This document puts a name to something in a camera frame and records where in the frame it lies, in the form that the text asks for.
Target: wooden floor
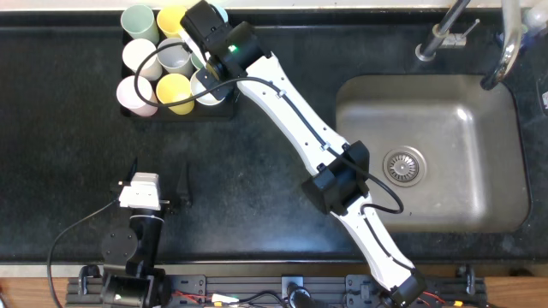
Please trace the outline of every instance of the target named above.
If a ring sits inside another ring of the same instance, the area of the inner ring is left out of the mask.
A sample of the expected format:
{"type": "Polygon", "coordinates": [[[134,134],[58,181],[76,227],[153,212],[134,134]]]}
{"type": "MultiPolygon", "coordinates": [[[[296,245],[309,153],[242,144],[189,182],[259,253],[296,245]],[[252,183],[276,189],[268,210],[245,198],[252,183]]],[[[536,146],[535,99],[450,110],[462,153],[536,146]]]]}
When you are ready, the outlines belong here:
{"type": "MultiPolygon", "coordinates": [[[[548,278],[488,277],[489,300],[506,308],[548,308],[548,278]]],[[[63,302],[66,278],[54,279],[57,296],[63,302]]],[[[0,278],[6,308],[56,308],[45,278],[0,278]]]]}

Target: white wall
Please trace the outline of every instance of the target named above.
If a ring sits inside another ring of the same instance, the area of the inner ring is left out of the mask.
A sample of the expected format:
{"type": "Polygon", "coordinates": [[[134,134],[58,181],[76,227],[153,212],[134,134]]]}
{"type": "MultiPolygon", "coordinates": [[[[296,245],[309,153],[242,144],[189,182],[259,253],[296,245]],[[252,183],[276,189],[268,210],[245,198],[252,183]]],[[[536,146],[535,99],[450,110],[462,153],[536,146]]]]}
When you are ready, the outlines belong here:
{"type": "MultiPolygon", "coordinates": [[[[531,7],[540,0],[521,0],[531,7]]],[[[135,3],[153,8],[170,4],[192,6],[198,0],[0,0],[2,10],[125,9],[135,3]]],[[[448,8],[454,0],[210,0],[228,9],[448,8]]],[[[500,7],[500,0],[473,0],[469,8],[500,7]]]]}

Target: countertop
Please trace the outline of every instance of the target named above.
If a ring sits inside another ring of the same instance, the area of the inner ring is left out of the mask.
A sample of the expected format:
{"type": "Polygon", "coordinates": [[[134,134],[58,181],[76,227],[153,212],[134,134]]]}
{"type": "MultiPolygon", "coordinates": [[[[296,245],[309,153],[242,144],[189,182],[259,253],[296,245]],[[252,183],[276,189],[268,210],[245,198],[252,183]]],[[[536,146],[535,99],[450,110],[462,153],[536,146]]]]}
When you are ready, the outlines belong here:
{"type": "MultiPolygon", "coordinates": [[[[233,11],[250,21],[314,110],[335,127],[335,96],[363,74],[483,74],[500,55],[500,13],[468,11],[456,30],[481,16],[462,50],[418,62],[437,11],[233,11]]],[[[118,12],[3,13],[0,18],[0,262],[43,263],[68,225],[107,204],[110,183],[127,173],[160,174],[174,190],[190,166],[191,208],[166,217],[158,262],[361,261],[344,227],[307,200],[297,152],[266,114],[241,98],[230,121],[137,122],[120,115],[118,12]]],[[[546,39],[522,54],[505,84],[515,96],[527,180],[528,219],[513,233],[398,233],[419,263],[548,259],[548,91],[546,39]]],[[[100,240],[128,224],[111,208],[59,243],[60,263],[100,263],[100,240]]]]}

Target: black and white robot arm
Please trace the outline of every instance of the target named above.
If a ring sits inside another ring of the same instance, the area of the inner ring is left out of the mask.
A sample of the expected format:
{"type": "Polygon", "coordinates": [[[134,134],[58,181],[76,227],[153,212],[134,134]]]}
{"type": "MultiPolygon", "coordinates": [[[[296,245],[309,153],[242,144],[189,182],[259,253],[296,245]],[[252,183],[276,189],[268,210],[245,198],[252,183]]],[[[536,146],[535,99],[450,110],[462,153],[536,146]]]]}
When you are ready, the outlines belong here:
{"type": "Polygon", "coordinates": [[[416,300],[426,289],[424,279],[399,251],[375,209],[367,207],[372,203],[365,185],[367,178],[343,161],[367,172],[366,147],[361,142],[349,145],[319,118],[291,84],[276,56],[260,45],[246,22],[232,28],[201,1],[188,10],[182,25],[186,30],[181,32],[183,40],[200,55],[217,80],[255,77],[274,85],[237,82],[241,93],[276,123],[299,152],[311,175],[303,184],[305,193],[348,230],[366,257],[372,276],[386,290],[383,303],[405,307],[416,300]]]}

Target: chrome faucet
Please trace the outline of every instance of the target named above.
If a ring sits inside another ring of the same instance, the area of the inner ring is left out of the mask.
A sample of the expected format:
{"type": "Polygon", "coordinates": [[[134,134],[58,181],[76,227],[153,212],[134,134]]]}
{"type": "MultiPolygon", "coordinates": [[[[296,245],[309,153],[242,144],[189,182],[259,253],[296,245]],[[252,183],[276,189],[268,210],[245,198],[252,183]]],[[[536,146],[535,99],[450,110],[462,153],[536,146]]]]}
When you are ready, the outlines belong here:
{"type": "MultiPolygon", "coordinates": [[[[436,50],[442,46],[450,35],[450,29],[458,16],[470,3],[470,0],[457,0],[442,21],[432,28],[424,44],[415,49],[416,56],[421,61],[431,61],[436,56],[436,50]]],[[[493,70],[480,82],[485,90],[491,90],[506,77],[512,68],[521,46],[521,11],[519,0],[501,0],[504,20],[503,53],[493,70]]]]}

